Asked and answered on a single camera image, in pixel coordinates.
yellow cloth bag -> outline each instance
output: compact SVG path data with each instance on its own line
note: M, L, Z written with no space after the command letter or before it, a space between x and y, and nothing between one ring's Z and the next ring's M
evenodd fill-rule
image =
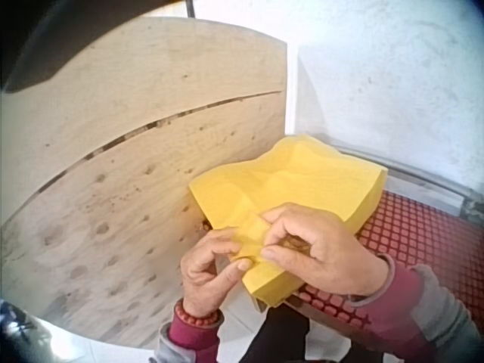
M282 303L303 283L260 258L269 225L257 215L292 202L337 214L348 229L360 229L380 201L386 169L306 135L288 136L259 158L216 167L190 183L200 208L215 229L238 227L235 239L254 266L243 283L270 306Z

maroon cuff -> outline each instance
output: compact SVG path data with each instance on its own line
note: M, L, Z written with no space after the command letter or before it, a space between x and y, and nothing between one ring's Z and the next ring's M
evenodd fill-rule
M185 349L202 350L219 344L217 333L223 322L223 315L215 324L206 327L196 327L181 320L177 314L173 315L168 338L177 346Z
M417 272L395 263L392 257L383 254L380 258L389 265L385 284L372 296L351 305L360 308L374 321L394 321L407 315L419 302L424 282Z

person's left hand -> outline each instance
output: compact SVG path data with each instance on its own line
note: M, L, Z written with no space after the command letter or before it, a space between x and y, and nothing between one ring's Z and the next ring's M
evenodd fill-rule
M204 318L217 310L252 266L249 259L239 259L217 274L216 255L233 254L240 249L240 244L231 239L233 233L232 229L210 231L181 258L183 309L195 318Z

red patterned surface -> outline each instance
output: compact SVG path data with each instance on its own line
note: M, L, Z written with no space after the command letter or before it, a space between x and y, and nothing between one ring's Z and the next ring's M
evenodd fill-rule
M384 192L375 213L357 234L374 253L388 253L406 266L432 267L470 310L484 332L484 229L397 194ZM305 285L300 299L347 324L370 324L365 314L338 295Z

wooden board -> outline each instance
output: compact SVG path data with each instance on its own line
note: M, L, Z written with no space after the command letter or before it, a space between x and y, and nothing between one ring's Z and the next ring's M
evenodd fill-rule
M84 163L3 228L3 297L76 334L152 347L203 215L196 175L284 135L285 93L166 119Z
M113 29L47 82L2 95L2 224L116 138L182 111L280 91L285 73L286 45L239 26L142 17Z

